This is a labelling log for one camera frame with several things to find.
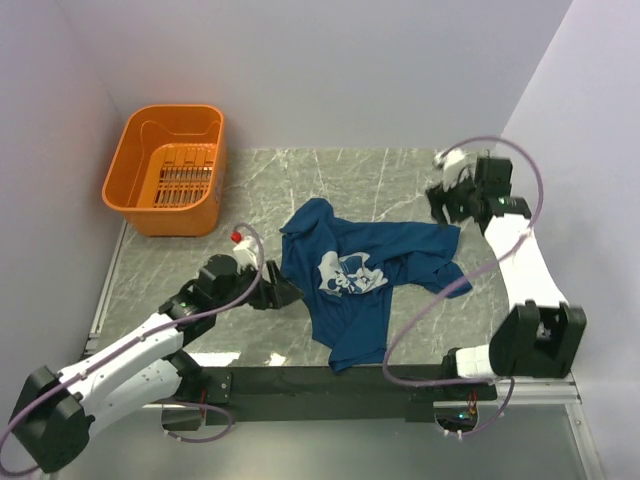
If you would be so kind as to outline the blue t shirt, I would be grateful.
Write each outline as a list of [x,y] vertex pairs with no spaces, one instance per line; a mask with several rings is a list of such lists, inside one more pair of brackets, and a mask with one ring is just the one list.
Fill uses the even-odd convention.
[[393,290],[439,293],[462,278],[461,230],[424,222],[351,222],[312,198],[281,228],[281,273],[303,293],[313,340],[333,372],[383,361]]

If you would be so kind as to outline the orange plastic basket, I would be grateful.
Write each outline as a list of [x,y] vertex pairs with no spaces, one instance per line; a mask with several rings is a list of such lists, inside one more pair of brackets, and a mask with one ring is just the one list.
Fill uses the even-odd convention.
[[160,104],[130,116],[102,198],[141,235],[202,237],[217,225],[227,171],[225,117],[209,105]]

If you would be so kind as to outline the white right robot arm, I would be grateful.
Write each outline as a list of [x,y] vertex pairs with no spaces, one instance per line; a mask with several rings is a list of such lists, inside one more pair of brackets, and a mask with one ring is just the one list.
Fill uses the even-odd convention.
[[571,369],[587,319],[569,304],[552,279],[531,225],[526,200],[511,193],[510,159],[484,155],[471,160],[462,150],[439,153],[443,173],[427,189],[431,214],[441,224],[473,219],[499,260],[509,312],[491,340],[450,353],[454,365],[441,371],[444,395],[460,399],[474,378],[563,379]]

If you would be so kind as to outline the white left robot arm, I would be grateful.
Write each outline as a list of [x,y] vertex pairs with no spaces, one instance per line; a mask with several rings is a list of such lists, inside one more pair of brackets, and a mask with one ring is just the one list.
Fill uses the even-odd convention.
[[61,470],[105,427],[148,403],[201,409],[222,400],[186,346],[237,306],[279,310],[303,297],[273,260],[261,270],[214,255],[139,327],[57,372],[41,367],[24,383],[11,431],[45,473]]

